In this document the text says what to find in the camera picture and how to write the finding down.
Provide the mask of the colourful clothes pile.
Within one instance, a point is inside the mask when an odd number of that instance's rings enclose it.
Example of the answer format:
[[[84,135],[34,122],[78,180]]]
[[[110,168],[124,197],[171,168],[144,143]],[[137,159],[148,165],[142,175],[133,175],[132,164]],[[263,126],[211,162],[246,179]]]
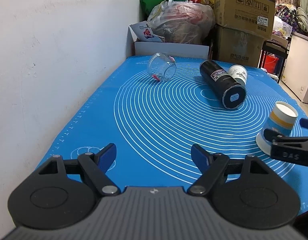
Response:
[[[308,15],[301,8],[300,0],[276,0],[275,15],[292,27],[292,32],[308,32]]]

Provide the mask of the black metal stool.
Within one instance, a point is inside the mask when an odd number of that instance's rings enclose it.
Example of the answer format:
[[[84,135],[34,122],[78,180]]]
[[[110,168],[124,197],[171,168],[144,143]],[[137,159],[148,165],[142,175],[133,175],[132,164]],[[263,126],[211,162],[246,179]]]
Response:
[[[272,79],[279,83],[287,57],[288,49],[285,46],[276,41],[265,40],[262,45],[258,68],[267,72]]]

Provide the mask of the lower brown cardboard box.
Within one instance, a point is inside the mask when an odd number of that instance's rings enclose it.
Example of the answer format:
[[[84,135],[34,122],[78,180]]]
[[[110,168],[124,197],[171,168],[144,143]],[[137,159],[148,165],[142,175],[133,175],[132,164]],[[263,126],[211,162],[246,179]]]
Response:
[[[214,57],[218,61],[257,67],[263,42],[262,37],[218,26]]]

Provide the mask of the clear glass jar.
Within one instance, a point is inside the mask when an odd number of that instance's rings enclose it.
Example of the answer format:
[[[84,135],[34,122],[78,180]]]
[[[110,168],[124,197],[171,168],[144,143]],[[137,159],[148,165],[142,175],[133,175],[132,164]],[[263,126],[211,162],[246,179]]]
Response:
[[[176,62],[171,56],[164,53],[155,53],[149,59],[147,73],[156,81],[167,82],[173,78],[176,73]]]

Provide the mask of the blue silicone baking mat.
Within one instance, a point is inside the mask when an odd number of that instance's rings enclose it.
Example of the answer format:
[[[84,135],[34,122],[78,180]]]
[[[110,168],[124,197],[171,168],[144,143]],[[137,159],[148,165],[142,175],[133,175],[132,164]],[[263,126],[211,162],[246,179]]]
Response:
[[[107,176],[119,188],[188,188],[200,176],[190,156],[193,144],[235,159],[253,154],[298,193],[300,211],[308,211],[308,168],[271,159],[255,142],[276,102],[297,107],[276,81],[247,68],[246,99],[228,110],[202,79],[201,60],[177,58],[168,82],[149,77],[148,60],[126,59],[56,136],[45,158],[76,159],[113,143],[117,157]]]

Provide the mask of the white chest freezer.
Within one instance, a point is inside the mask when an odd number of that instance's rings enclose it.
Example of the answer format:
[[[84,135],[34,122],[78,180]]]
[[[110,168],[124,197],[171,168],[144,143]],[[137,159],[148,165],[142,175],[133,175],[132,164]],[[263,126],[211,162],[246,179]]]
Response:
[[[293,33],[282,82],[308,104],[308,37]]]

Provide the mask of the brown cardboard box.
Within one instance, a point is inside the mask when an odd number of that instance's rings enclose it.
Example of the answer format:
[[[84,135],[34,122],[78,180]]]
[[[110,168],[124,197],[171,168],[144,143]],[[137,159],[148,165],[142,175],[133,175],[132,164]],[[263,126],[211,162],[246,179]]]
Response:
[[[215,0],[216,23],[269,39],[275,16],[275,0]]]
[[[214,57],[218,61],[257,67],[263,42],[262,37],[218,26]]]

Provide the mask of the red plastic bucket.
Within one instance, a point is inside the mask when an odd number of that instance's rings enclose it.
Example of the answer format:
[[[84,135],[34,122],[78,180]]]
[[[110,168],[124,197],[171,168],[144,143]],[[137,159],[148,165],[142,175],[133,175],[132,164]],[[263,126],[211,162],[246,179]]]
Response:
[[[266,55],[264,60],[264,66],[268,73],[273,74],[275,72],[276,65],[279,61],[279,58],[277,58],[274,55]]]

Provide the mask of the upper brown cardboard box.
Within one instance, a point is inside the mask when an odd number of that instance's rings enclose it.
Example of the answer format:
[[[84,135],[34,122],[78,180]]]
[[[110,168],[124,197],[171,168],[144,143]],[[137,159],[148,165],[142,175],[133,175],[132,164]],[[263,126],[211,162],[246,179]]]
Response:
[[[275,0],[215,0],[216,23],[269,39],[275,16]]]

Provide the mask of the white open cardboard box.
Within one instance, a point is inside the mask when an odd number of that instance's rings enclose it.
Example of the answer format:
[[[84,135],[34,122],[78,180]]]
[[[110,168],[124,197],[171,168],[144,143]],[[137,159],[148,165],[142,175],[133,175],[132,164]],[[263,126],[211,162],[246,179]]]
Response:
[[[207,59],[209,56],[208,46],[159,41],[160,38],[154,35],[146,21],[131,24],[129,36],[133,39],[131,53],[136,56],[151,56],[155,53],[196,59]]]

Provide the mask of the blue sailboat paper cup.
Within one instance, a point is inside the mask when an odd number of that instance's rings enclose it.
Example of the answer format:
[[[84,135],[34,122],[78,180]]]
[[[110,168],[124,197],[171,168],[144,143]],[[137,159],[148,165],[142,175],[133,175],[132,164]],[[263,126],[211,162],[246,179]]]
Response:
[[[266,139],[264,131],[268,128],[282,135],[289,136],[298,117],[298,112],[293,106],[283,101],[277,101],[262,130],[257,134],[255,141],[258,147],[267,155],[270,155],[271,140]]]

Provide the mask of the white ink-print paper cup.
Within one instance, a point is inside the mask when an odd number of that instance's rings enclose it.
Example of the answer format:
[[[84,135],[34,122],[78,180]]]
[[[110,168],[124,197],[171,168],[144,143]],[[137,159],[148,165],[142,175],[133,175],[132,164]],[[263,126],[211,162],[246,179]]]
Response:
[[[247,81],[247,70],[245,67],[235,64],[232,65],[228,69],[228,74],[234,78],[238,83],[240,83],[243,87],[246,86],[246,81]]]

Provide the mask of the black cylindrical bottle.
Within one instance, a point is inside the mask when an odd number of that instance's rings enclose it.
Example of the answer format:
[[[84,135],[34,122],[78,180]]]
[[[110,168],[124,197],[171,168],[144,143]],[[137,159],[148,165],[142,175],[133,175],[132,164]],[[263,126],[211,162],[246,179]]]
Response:
[[[246,90],[234,77],[212,60],[200,64],[200,74],[226,109],[237,109],[246,97]]]

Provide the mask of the clear plastic bag of clothes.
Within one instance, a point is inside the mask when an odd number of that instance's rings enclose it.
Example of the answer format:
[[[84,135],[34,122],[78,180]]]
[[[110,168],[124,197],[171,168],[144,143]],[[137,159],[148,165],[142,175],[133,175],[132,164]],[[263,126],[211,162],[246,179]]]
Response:
[[[164,0],[147,18],[154,34],[168,43],[201,44],[215,25],[209,5]]]

